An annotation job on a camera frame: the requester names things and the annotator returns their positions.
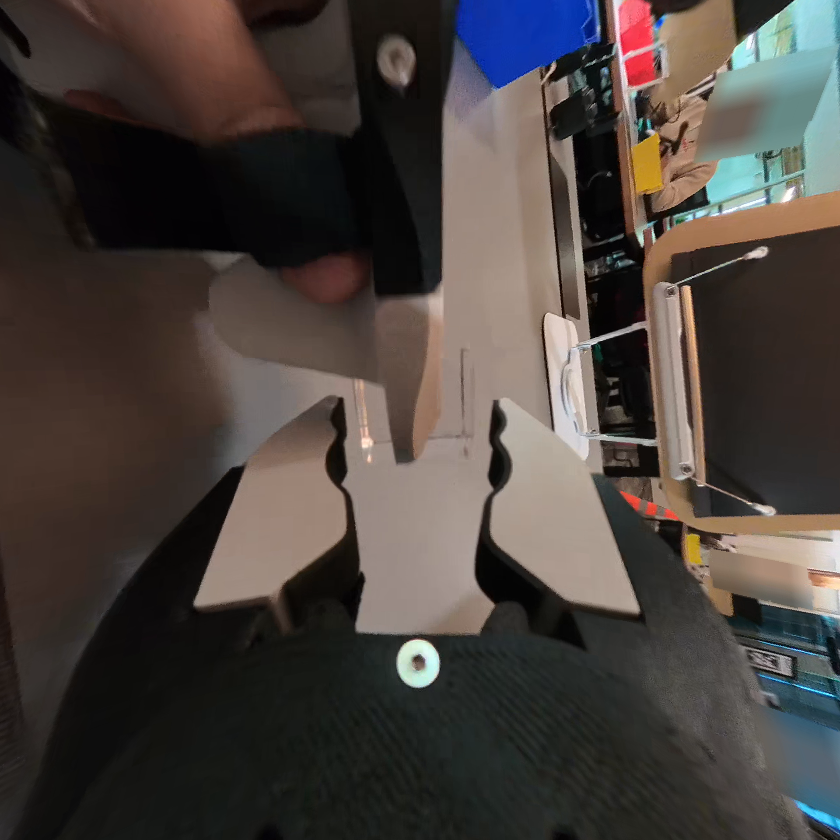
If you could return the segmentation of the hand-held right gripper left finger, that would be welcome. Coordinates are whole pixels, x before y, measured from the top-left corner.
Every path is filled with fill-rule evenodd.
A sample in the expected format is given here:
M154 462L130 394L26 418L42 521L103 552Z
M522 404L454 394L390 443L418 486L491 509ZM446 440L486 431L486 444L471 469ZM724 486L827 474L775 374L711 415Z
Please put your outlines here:
M247 459L194 597L200 613L265 606L296 632L323 602L356 622L363 573L348 473L344 400L327 396Z

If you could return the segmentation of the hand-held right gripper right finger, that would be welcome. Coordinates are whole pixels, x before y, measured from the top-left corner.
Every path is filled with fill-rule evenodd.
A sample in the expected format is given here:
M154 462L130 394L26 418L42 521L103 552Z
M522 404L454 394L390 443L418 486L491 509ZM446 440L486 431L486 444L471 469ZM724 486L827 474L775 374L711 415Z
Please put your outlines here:
M490 494L476 582L494 604L545 606L635 621L643 611L585 461L509 398L490 418Z

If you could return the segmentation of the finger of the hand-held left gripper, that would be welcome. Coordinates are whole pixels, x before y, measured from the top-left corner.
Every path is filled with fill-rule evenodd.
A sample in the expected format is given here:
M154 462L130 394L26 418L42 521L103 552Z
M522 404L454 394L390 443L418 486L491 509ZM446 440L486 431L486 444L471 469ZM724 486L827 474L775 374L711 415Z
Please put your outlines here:
M396 463L418 460L438 425L443 399L444 294L378 298L377 374L385 393Z

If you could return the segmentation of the clear acrylic cube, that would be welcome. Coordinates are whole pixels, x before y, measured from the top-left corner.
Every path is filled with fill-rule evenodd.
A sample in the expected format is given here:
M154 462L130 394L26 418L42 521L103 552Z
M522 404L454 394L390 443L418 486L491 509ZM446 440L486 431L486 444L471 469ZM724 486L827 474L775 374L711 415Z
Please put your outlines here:
M353 411L361 462L394 464L395 450L384 389L353 379ZM475 438L476 376L470 347L448 354L442 363L440 414L423 450L426 459L469 460Z

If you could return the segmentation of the person's left hand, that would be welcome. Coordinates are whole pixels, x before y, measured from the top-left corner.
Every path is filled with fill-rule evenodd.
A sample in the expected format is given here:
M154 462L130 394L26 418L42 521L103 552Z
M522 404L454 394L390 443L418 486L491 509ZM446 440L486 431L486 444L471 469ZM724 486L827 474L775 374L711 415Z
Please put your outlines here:
M269 2L57 4L134 58L203 144L306 126L249 31Z

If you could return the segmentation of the white tray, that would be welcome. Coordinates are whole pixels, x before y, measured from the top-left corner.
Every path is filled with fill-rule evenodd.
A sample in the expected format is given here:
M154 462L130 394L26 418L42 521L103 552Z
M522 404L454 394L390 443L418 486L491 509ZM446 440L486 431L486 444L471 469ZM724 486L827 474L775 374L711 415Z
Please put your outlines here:
M586 461L590 455L590 426L585 408L581 352L574 323L547 312L542 318L542 341L554 434Z

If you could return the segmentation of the silver metal bar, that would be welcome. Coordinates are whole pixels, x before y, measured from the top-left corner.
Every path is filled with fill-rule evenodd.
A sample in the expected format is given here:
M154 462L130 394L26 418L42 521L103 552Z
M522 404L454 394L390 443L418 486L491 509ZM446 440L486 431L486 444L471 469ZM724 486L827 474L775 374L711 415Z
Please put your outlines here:
M694 478L697 458L690 409L686 325L680 288L668 282L654 287L655 361L664 404L662 427L668 473L683 482Z

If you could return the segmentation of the black charging dock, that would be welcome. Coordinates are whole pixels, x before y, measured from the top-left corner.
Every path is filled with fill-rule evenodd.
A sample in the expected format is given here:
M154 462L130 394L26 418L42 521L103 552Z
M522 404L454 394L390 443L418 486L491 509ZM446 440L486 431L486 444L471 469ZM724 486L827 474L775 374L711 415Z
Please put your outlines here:
M591 91L577 91L549 111L549 127L557 141L584 131L590 123L595 100Z
M585 45L570 54L569 98L591 90L598 100L613 101L613 42Z

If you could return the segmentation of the tagged blue plastic bin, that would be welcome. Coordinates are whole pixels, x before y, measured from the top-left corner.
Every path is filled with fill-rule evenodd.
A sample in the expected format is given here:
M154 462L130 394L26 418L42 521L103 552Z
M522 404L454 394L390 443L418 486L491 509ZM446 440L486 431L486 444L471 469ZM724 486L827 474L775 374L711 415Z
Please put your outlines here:
M597 1L460 1L456 34L493 88L601 39Z

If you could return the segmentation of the wooden workbench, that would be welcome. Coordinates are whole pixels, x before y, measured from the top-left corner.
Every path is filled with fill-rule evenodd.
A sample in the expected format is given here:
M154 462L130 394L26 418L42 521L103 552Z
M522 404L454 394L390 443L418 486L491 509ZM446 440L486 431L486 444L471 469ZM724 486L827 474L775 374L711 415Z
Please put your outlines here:
M644 230L648 225L644 198L636 193L632 151L637 142L637 118L634 94L627 85L627 76L621 50L621 32L618 1L604 1L604 33L614 44L611 64L612 99L617 114L616 153L621 183L623 215L626 235L636 237L642 244Z

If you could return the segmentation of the small yellow bin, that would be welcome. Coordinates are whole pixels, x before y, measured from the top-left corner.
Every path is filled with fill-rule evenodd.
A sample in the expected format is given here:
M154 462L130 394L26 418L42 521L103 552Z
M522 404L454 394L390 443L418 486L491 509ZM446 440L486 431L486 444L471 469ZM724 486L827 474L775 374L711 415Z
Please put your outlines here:
M660 137L653 132L632 147L633 186L636 195L652 195L664 187Z

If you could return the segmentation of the small red bin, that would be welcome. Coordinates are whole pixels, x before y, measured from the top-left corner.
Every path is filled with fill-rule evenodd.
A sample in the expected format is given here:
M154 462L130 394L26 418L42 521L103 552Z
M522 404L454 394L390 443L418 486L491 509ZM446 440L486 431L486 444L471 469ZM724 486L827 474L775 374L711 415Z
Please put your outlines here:
M646 88L661 78L658 25L650 2L622 1L616 6L618 48L626 84Z

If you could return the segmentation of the black panel in tan frame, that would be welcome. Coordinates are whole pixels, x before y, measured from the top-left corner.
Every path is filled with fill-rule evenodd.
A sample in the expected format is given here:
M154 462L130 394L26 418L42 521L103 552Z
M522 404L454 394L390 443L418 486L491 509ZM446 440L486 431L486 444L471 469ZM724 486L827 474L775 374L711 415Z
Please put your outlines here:
M644 262L667 507L701 531L838 530L838 192L679 225ZM654 288L680 288L696 474L668 472Z

